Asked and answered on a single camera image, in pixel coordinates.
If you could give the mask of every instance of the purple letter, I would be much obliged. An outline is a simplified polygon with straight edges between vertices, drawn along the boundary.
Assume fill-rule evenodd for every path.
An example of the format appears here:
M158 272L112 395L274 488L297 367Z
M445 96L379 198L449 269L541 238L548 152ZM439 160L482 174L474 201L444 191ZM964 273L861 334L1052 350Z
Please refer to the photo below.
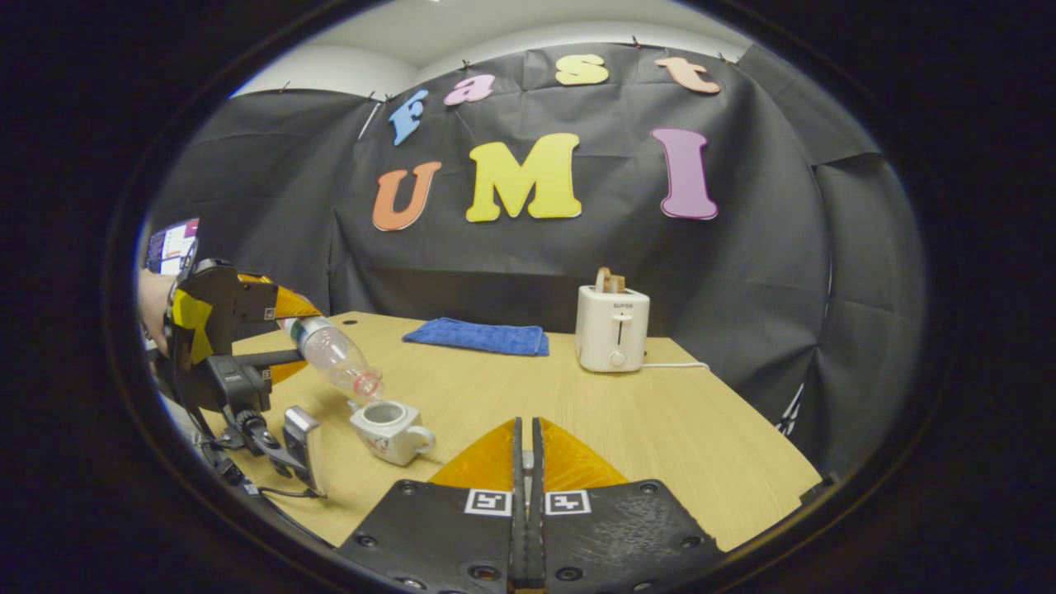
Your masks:
M667 159L667 198L660 201L660 210L678 219L714 219L719 208L708 198L700 156L708 138L679 128L654 128L652 134Z

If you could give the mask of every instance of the letter a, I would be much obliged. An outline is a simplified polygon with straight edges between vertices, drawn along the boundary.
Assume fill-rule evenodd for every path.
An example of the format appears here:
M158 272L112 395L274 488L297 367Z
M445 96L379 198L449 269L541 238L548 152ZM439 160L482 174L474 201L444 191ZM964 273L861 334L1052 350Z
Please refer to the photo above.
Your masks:
M491 83L494 81L495 77L490 74L459 80L455 85L455 90L444 98L444 105L456 106L464 101L478 101L491 94Z

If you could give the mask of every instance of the monitor screen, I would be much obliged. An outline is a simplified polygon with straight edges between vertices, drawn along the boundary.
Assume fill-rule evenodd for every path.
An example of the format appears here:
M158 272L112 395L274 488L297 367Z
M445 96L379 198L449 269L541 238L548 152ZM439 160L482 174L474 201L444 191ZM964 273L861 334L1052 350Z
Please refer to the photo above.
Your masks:
M152 234L147 243L147 268L163 275L180 274L194 245L197 224L197 219L188 219Z

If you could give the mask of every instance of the white teacup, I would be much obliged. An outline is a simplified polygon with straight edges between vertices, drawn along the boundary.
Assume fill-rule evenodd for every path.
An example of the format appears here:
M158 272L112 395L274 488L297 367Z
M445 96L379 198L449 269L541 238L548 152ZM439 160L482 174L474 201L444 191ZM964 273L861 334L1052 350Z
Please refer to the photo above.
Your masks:
M413 406L378 401L361 407L348 401L348 408L353 411L348 421L359 439L381 460L407 466L436 445L436 437L421 426L421 413Z

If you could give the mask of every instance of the letter m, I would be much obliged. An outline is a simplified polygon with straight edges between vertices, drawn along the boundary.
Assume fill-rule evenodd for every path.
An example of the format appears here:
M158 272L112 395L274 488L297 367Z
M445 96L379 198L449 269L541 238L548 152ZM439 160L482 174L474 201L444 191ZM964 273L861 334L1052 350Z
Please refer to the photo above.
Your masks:
M474 148L469 157L476 162L476 184L473 205L466 211L466 219L474 223L497 219L495 191L506 214L516 218L532 186L535 198L528 205L528 214L532 217L579 217L583 207L572 196L572 149L579 144L580 137L576 134L547 134L535 141L524 165L517 163L503 143Z

